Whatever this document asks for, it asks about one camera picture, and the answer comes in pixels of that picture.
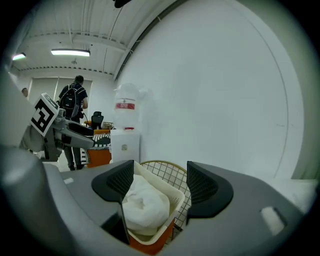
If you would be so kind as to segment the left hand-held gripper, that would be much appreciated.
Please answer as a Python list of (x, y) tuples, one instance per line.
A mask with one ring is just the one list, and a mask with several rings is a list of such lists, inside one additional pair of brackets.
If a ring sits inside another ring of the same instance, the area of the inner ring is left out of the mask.
[(30, 121), (30, 146), (33, 152), (42, 152), (42, 161), (57, 161), (65, 147), (90, 149), (94, 141), (91, 128), (77, 122), (66, 127), (65, 111), (45, 92), (34, 103), (35, 112)]

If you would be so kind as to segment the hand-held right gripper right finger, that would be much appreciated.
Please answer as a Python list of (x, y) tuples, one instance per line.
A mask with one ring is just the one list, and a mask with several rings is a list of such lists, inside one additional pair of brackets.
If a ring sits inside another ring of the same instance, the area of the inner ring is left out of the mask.
[(186, 226), (164, 256), (270, 256), (295, 231), (303, 213), (266, 182), (189, 161), (191, 206)]

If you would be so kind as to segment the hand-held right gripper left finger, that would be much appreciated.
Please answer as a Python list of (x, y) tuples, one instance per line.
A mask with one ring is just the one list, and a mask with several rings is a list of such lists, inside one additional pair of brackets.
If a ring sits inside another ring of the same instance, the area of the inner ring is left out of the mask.
[(134, 180), (134, 161), (61, 173), (66, 186), (84, 213), (101, 229), (129, 244), (123, 200)]

